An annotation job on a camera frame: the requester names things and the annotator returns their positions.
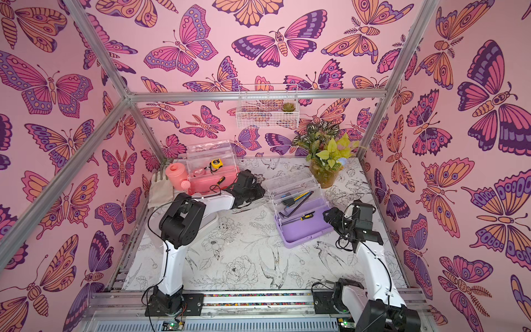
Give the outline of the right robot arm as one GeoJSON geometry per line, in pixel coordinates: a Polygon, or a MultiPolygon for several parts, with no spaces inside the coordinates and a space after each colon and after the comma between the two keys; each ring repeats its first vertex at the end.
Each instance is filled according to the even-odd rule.
{"type": "Polygon", "coordinates": [[[384,242],[373,229],[376,208],[356,200],[345,210],[332,207],[323,212],[326,223],[338,234],[362,266],[362,284],[340,278],[328,291],[312,290],[317,314],[350,315],[342,327],[350,331],[420,331],[420,315],[408,308],[389,272],[384,255],[384,242]]]}

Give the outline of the purple toolbox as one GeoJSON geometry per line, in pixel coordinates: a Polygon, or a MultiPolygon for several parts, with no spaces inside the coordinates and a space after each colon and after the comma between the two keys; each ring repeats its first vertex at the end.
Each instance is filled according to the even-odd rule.
{"type": "Polygon", "coordinates": [[[286,248],[294,248],[333,231],[326,223],[323,212],[331,209],[323,190],[309,170],[280,175],[263,182],[266,196],[272,208],[275,225],[286,248]],[[314,194],[291,217],[282,219],[279,212],[293,204],[293,199],[309,192],[314,194]],[[295,219],[303,214],[315,211],[312,219],[282,225],[284,221],[295,219]]]}

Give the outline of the white clear toolbox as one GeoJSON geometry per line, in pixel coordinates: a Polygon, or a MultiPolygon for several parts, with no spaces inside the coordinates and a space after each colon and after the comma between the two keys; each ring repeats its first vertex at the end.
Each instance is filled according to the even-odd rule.
{"type": "Polygon", "coordinates": [[[189,228],[182,237],[182,245],[190,245],[197,236],[203,237],[207,231],[211,230],[215,223],[218,222],[218,203],[215,203],[214,198],[196,199],[193,207],[202,203],[205,207],[201,208],[194,216],[192,212],[187,214],[187,217],[194,217],[189,228]]]}

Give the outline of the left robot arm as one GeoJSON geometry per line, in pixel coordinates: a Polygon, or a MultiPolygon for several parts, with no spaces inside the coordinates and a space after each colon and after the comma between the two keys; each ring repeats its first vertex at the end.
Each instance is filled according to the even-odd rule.
{"type": "Polygon", "coordinates": [[[189,245],[215,214],[246,208],[264,195],[265,189],[250,170],[239,172],[233,183],[213,195],[177,195],[159,222],[163,269],[160,281],[143,295],[147,301],[146,317],[175,316],[185,311],[183,273],[189,245]]]}

